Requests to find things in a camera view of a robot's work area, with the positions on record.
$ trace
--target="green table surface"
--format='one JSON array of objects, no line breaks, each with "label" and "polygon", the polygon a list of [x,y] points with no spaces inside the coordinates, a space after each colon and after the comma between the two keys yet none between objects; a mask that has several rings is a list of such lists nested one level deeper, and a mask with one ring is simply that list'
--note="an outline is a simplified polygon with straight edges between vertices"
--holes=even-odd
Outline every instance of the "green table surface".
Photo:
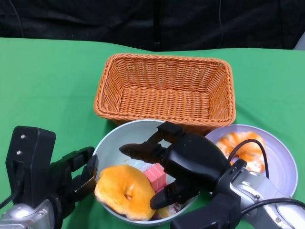
[{"label": "green table surface", "polygon": [[[0,200],[10,194],[5,158],[17,125],[36,126],[57,135],[52,161],[86,146],[97,146],[115,125],[93,111],[98,81],[115,53],[150,53],[108,43],[0,39]],[[260,127],[278,137],[298,167],[294,198],[305,202],[305,52],[223,49],[164,52],[165,55],[215,57],[234,74],[236,123]],[[201,195],[189,210],[207,203]],[[135,229],[108,213],[94,195],[64,220],[64,229]],[[157,229],[167,229],[165,224]],[[241,222],[239,229],[252,228]]]}]

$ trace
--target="bagel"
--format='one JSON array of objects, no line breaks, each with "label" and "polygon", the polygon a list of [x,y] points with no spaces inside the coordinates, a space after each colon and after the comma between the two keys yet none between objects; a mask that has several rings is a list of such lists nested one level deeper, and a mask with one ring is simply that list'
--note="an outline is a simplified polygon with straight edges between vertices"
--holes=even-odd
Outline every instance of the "bagel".
[{"label": "bagel", "polygon": [[[266,150],[266,144],[264,139],[259,136],[257,133],[248,131],[248,132],[241,132],[241,133],[229,133],[223,136],[216,145],[222,153],[225,155],[226,158],[229,157],[230,153],[233,149],[247,139],[256,139],[259,141],[264,149]],[[254,142],[247,143],[243,145],[235,154],[234,157],[239,157],[240,159],[247,162],[246,169],[262,173],[265,170],[264,164],[264,156],[261,151],[261,148],[258,144]]]},{"label": "bagel", "polygon": [[155,213],[149,204],[155,191],[147,177],[129,165],[104,169],[94,194],[99,202],[130,220],[148,221]]}]

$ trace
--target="plate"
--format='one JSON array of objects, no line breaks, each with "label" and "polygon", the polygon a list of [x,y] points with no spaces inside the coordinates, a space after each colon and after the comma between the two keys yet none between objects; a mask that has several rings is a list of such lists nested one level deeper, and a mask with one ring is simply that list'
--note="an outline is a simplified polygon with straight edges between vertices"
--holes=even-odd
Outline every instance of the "plate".
[{"label": "plate", "polygon": [[[152,119],[137,120],[123,124],[108,133],[108,135],[106,135],[98,144],[93,153],[94,155],[96,154],[99,159],[98,175],[104,168],[122,164],[128,164],[130,166],[136,167],[137,169],[141,169],[146,163],[143,161],[131,159],[130,157],[122,154],[119,151],[119,147],[128,143],[143,143],[144,141],[147,141],[147,139],[157,131],[157,127],[162,123],[163,121]],[[163,147],[168,147],[170,145],[170,143],[164,140],[161,141],[160,144]],[[168,184],[175,181],[175,179],[169,175],[167,175],[166,178]],[[185,203],[185,207],[176,214],[164,219],[152,221],[129,220],[126,217],[117,214],[106,205],[103,204],[103,206],[111,214],[127,223],[138,226],[152,227],[172,221],[174,217],[179,216],[185,212],[194,203],[195,199],[196,197],[188,200]]]},{"label": "plate", "polygon": [[266,143],[270,180],[281,193],[292,197],[295,193],[298,181],[295,160],[287,147],[275,136],[254,126],[230,125],[215,129],[205,137],[216,144],[225,134],[246,131],[253,131],[264,139]]}]

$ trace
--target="wicker basket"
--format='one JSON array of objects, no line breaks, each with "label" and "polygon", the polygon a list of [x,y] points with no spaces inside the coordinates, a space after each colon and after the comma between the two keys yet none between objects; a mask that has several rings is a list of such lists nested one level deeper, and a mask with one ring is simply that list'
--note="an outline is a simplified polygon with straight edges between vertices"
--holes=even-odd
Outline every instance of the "wicker basket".
[{"label": "wicker basket", "polygon": [[116,54],[104,67],[94,111],[118,124],[159,119],[196,132],[230,125],[232,69],[211,58]]}]

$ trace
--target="black curtain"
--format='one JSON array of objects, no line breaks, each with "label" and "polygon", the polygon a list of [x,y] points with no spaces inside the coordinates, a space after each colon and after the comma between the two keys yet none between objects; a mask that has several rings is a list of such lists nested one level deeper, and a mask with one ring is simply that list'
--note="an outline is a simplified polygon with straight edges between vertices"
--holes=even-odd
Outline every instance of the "black curtain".
[{"label": "black curtain", "polygon": [[[305,0],[221,0],[220,14],[219,0],[11,1],[25,38],[110,42],[151,51],[292,49],[305,32]],[[21,36],[9,0],[0,0],[0,36]]]}]

